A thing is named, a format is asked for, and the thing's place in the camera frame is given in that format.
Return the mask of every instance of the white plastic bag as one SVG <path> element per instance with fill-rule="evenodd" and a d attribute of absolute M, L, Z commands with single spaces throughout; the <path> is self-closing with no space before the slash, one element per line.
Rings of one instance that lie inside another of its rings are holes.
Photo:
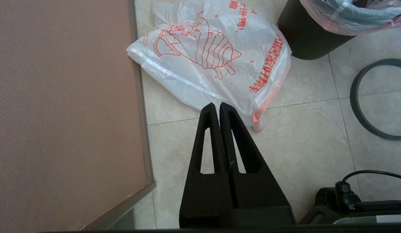
<path fill-rule="evenodd" d="M 154 3 L 156 28 L 128 55 L 183 103 L 234 106 L 246 125 L 262 114 L 289 70 L 290 49 L 258 10 L 236 0 Z"/>
<path fill-rule="evenodd" d="M 366 8 L 354 0 L 300 0 L 308 14 L 326 31 L 356 36 L 401 27 L 401 0 L 369 0 Z"/>

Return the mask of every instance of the beige floor tile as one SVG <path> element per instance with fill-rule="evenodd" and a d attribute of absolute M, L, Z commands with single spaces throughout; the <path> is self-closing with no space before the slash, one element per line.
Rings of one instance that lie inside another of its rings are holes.
<path fill-rule="evenodd" d="M 401 30 L 389 29 L 354 37 L 329 54 L 339 97 L 350 96 L 354 78 L 381 59 L 401 59 Z M 360 94 L 401 90 L 401 68 L 374 68 L 363 78 Z"/>
<path fill-rule="evenodd" d="M 153 190 L 158 229 L 179 228 L 179 209 L 192 154 L 197 119 L 148 126 L 157 187 Z"/>
<path fill-rule="evenodd" d="M 182 103 L 143 70 L 141 78 L 148 125 L 199 117 L 200 111 Z"/>
<path fill-rule="evenodd" d="M 314 205 L 316 192 L 354 171 L 338 100 L 267 109 L 267 126 L 251 131 L 290 202 L 296 220 Z M 360 193 L 357 180 L 350 181 Z"/>
<path fill-rule="evenodd" d="M 268 108 L 335 99 L 329 57 L 306 61 L 291 57 L 291 68 Z"/>
<path fill-rule="evenodd" d="M 135 230 L 156 229 L 153 192 L 147 194 L 132 209 Z"/>
<path fill-rule="evenodd" d="M 156 229 L 153 193 L 138 201 L 110 230 L 150 230 Z"/>
<path fill-rule="evenodd" d="M 157 2 L 178 4 L 183 0 L 135 0 L 137 32 L 143 37 L 154 28 L 153 4 Z"/>
<path fill-rule="evenodd" d="M 348 98 L 341 99 L 351 153 L 357 170 L 401 174 L 401 141 L 382 139 L 362 127 Z M 401 92 L 360 97 L 366 118 L 386 133 L 401 135 Z M 401 200 L 401 180 L 377 174 L 358 175 L 364 201 Z"/>

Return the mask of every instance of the cable connector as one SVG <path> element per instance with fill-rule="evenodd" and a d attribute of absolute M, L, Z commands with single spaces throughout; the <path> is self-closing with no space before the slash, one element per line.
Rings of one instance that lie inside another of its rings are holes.
<path fill-rule="evenodd" d="M 344 213 L 354 213 L 356 208 L 353 202 L 353 194 L 350 184 L 347 182 L 339 181 L 335 183 L 336 190 L 336 204 L 340 211 Z"/>

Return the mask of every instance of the black rubber ring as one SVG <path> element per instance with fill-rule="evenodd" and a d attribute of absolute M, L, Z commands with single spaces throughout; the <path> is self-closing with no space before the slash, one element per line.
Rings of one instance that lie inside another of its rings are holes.
<path fill-rule="evenodd" d="M 356 115 L 357 119 L 360 121 L 362 126 L 370 131 L 372 134 L 375 134 L 383 139 L 388 140 L 401 140 L 401 136 L 395 136 L 391 134 L 387 134 L 383 131 L 380 131 L 378 128 L 374 127 L 364 116 L 359 103 L 359 85 L 364 77 L 364 75 L 370 71 L 373 67 L 380 66 L 380 65 L 393 65 L 398 66 L 401 68 L 401 59 L 383 59 L 377 62 L 374 62 L 366 67 L 364 67 L 356 76 L 351 85 L 350 89 L 350 103 L 351 108 L 353 109 L 354 115 Z"/>

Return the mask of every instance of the tile grout line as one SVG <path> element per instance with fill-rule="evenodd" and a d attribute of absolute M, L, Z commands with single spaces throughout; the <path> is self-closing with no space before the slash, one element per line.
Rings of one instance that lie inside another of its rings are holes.
<path fill-rule="evenodd" d="M 338 104 L 339 104 L 339 106 L 340 106 L 341 117 L 343 118 L 344 130 L 346 131 L 347 142 L 348 142 L 348 144 L 349 144 L 349 150 L 350 150 L 351 161 L 353 162 L 354 171 L 356 171 L 356 163 L 354 162 L 353 152 L 351 151 L 351 145 L 350 145 L 349 134 L 348 134 L 348 132 L 347 132 L 346 121 L 344 121 L 343 108 L 341 108 L 340 97 L 339 97 L 339 95 L 338 95 L 337 84 L 335 83 L 335 76 L 334 76 L 334 71 L 332 70 L 332 64 L 331 64 L 331 59 L 330 59 L 330 57 L 329 57 L 329 62 L 330 62 L 330 68 L 331 68 L 332 78 L 333 78 L 333 80 L 334 80 L 335 91 L 336 91 L 336 93 L 337 93 Z M 356 175 L 356 179 L 357 179 L 357 185 L 359 186 L 359 190 L 360 190 L 360 199 L 363 201 L 363 193 L 362 193 L 362 188 L 361 188 L 361 186 L 360 186 L 359 176 Z"/>
<path fill-rule="evenodd" d="M 154 212 L 154 224 L 156 225 L 157 229 L 157 218 L 156 218 L 156 205 L 154 204 L 154 192 L 151 192 L 151 200 L 153 201 L 153 212 Z"/>
<path fill-rule="evenodd" d="M 387 92 L 359 94 L 359 97 L 360 96 L 367 96 L 367 95 L 374 95 L 374 94 L 393 94 L 393 93 L 398 93 L 398 92 L 401 92 L 401 89 L 400 90 L 394 90 L 394 91 L 387 91 Z"/>
<path fill-rule="evenodd" d="M 335 77 L 334 77 L 334 72 L 332 71 L 332 64 L 331 64 L 331 59 L 330 59 L 330 57 L 329 57 L 329 63 L 330 63 L 330 69 L 331 69 L 332 80 L 334 81 L 335 93 L 337 94 L 337 99 L 339 99 L 340 96 L 338 95 L 337 84 L 335 83 Z"/>
<path fill-rule="evenodd" d="M 295 106 L 295 105 L 312 104 L 312 103 L 318 103 L 318 102 L 329 101 L 329 100 L 335 100 L 335 99 L 338 99 L 338 98 L 333 98 L 333 99 L 322 99 L 322 100 L 316 100 L 316 101 L 304 102 L 304 103 L 297 103 L 297 104 L 292 104 L 292 105 L 275 106 L 275 107 L 269 107 L 269 108 L 267 108 L 267 109 L 282 108 L 282 107 L 289 107 L 289 106 Z"/>
<path fill-rule="evenodd" d="M 179 122 L 179 121 L 189 121 L 189 120 L 195 120 L 195 119 L 199 119 L 199 118 L 197 117 L 197 118 L 189 118 L 189 119 L 183 119 L 183 120 L 177 120 L 177 121 L 165 121 L 165 122 L 147 124 L 147 126 L 151 126 L 151 125 L 160 125 L 160 124 L 167 124 L 167 123 L 175 123 L 175 122 Z"/>

